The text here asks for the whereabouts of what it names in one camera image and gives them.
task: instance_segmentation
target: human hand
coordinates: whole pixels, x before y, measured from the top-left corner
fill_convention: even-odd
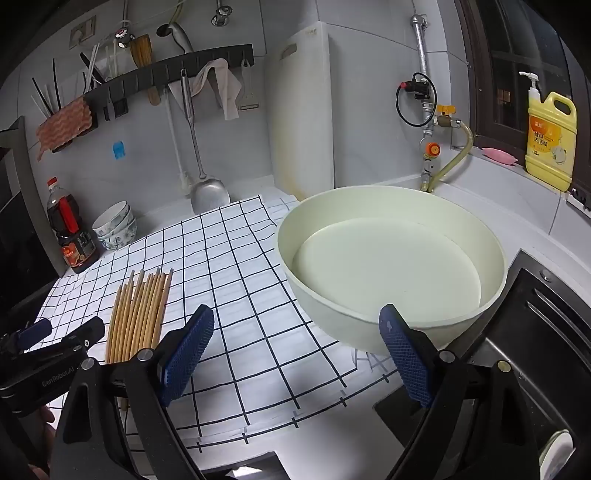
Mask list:
[[[56,438],[56,430],[49,424],[53,423],[56,420],[56,418],[55,418],[54,414],[51,412],[51,410],[45,405],[43,405],[39,409],[39,413],[41,414],[42,421],[44,421],[46,423],[45,433],[44,433],[45,444],[47,446],[47,458],[50,458],[51,457],[51,450],[53,448],[53,441]],[[36,467],[34,465],[29,465],[29,468],[37,476],[37,478],[39,480],[49,480],[49,477],[47,476],[47,474],[43,470],[41,470],[39,467]]]

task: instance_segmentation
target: towel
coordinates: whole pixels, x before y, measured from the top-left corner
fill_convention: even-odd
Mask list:
[[[91,125],[90,108],[84,97],[71,101],[37,128],[37,138],[41,142],[37,161],[41,161],[45,150],[55,150],[90,128]]]
[[[189,80],[191,85],[191,96],[197,95],[203,89],[207,82],[207,73],[214,69],[217,80],[217,88],[222,100],[223,116],[226,120],[238,118],[238,108],[236,107],[236,97],[242,88],[240,81],[228,69],[228,63],[224,59],[216,59],[207,62],[196,77]],[[180,80],[169,83],[170,91],[173,93],[176,101],[183,107],[183,93]]]

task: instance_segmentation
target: soy sauce bottle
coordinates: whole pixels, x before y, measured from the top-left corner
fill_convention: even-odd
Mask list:
[[[67,190],[60,187],[57,178],[47,182],[49,200],[47,217],[56,233],[66,262],[75,273],[81,273],[99,258],[99,252],[86,228],[76,200]]]

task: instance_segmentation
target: large white pot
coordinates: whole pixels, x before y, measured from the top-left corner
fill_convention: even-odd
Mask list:
[[[501,294],[507,262],[491,230],[462,207],[391,186],[345,187],[301,202],[275,247],[290,286],[328,335],[387,355],[380,309],[441,348]]]

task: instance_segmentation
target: checkered tablecloth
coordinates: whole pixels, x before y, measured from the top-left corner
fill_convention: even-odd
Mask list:
[[[293,198],[241,200],[153,233],[105,255],[80,275],[56,282],[39,317],[54,342],[94,315],[107,334],[89,351],[103,362],[119,285],[131,271],[174,270],[162,336],[181,328],[201,304],[215,331],[183,396],[168,414],[188,449],[248,441],[313,418],[377,382],[400,384],[390,358],[342,345],[300,308],[277,253],[277,223]],[[59,418],[64,397],[50,404]],[[124,414],[130,448],[141,451],[132,410]]]

